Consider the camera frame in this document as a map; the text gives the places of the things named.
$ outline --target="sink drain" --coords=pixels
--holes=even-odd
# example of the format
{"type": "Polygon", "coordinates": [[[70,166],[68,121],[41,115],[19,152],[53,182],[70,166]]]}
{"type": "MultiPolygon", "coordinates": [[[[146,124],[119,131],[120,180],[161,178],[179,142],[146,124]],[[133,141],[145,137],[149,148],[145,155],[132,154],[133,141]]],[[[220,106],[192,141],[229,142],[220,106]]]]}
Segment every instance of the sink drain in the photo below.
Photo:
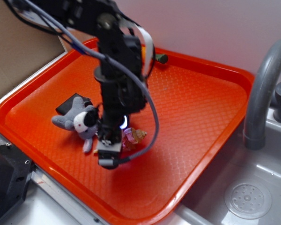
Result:
{"type": "Polygon", "coordinates": [[[243,219],[257,219],[264,216],[272,206],[268,189],[254,180],[236,180],[225,192],[228,209],[243,219]]]}

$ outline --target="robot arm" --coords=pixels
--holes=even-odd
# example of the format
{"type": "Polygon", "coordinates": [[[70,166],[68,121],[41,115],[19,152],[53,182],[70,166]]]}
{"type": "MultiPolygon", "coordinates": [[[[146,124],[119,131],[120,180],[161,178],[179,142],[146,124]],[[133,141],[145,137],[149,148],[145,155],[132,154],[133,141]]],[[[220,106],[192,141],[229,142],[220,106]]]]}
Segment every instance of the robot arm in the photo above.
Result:
{"type": "Polygon", "coordinates": [[[101,166],[116,168],[122,145],[119,128],[122,119],[125,115],[139,112],[148,100],[148,95],[140,88],[142,85],[147,86],[147,79],[142,75],[141,42],[131,29],[130,33],[125,34],[120,27],[123,21],[130,24],[132,21],[111,0],[9,1],[20,11],[32,10],[40,16],[32,8],[32,4],[35,4],[64,27],[80,30],[99,39],[98,50],[106,57],[100,58],[100,66],[95,70],[95,78],[101,84],[104,106],[99,121],[98,157],[101,166]],[[122,69],[111,64],[111,60],[126,67],[134,77],[126,76],[122,69]]]}

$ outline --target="gray sink basin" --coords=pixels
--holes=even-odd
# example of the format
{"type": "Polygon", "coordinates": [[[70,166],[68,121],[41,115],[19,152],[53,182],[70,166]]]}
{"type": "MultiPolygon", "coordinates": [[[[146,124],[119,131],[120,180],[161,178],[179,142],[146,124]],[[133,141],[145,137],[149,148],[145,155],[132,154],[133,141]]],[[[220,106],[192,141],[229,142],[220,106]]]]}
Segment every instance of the gray sink basin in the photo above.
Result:
{"type": "Polygon", "coordinates": [[[215,225],[281,225],[281,124],[267,120],[261,150],[244,147],[242,130],[243,124],[182,204],[215,225]]]}

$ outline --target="plush toy foot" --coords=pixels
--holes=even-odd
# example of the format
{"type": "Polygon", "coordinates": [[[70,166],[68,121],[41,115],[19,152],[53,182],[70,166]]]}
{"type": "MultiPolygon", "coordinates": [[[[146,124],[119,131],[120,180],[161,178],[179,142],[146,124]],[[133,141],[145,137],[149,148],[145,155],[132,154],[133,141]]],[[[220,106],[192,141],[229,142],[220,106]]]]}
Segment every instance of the plush toy foot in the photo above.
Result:
{"type": "Polygon", "coordinates": [[[92,145],[93,145],[93,139],[92,138],[85,140],[84,145],[83,145],[83,152],[88,153],[89,151],[91,151],[92,145]]]}

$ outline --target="red plastic tray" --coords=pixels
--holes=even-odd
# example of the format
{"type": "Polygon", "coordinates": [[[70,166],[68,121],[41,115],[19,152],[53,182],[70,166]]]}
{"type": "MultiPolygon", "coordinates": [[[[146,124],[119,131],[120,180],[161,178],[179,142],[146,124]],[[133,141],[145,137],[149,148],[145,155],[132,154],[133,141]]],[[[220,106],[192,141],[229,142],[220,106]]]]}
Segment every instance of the red plastic tray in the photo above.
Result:
{"type": "MultiPolygon", "coordinates": [[[[86,45],[96,48],[96,40],[86,45]]],[[[169,57],[148,81],[161,123],[158,140],[150,152],[115,170],[83,154],[75,132],[51,123],[55,108],[75,92],[101,102],[93,77],[98,60],[71,51],[0,105],[0,132],[111,224],[152,224],[173,211],[245,115],[251,74],[157,52],[169,57]]],[[[154,132],[149,106],[131,123],[147,131],[142,144],[148,144],[154,132]]]]}

